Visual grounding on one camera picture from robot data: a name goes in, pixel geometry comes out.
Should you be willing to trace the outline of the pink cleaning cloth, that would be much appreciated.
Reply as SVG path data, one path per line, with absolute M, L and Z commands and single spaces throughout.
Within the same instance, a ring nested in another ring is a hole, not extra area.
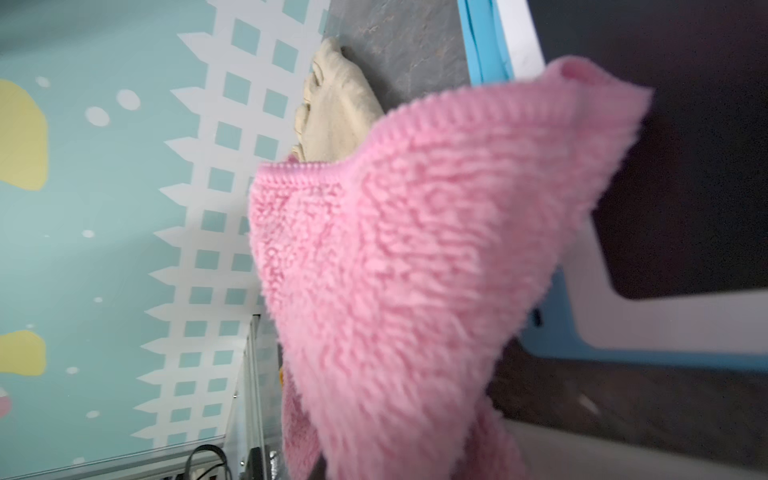
M 250 244 L 294 479 L 524 479 L 486 389 L 653 98 L 580 57 L 444 91 L 336 163 L 263 166 Z

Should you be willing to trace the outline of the blue framed drawing tablet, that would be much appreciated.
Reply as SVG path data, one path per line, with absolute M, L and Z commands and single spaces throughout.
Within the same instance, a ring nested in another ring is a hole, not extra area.
M 641 139 L 520 341 L 543 358 L 767 368 L 767 5 L 462 1 L 470 80 L 564 55 L 652 87 Z

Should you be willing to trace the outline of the white drawing tablet front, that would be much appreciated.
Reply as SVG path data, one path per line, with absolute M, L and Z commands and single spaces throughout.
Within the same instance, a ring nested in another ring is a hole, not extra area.
M 765 479 L 751 470 L 507 420 L 535 479 Z

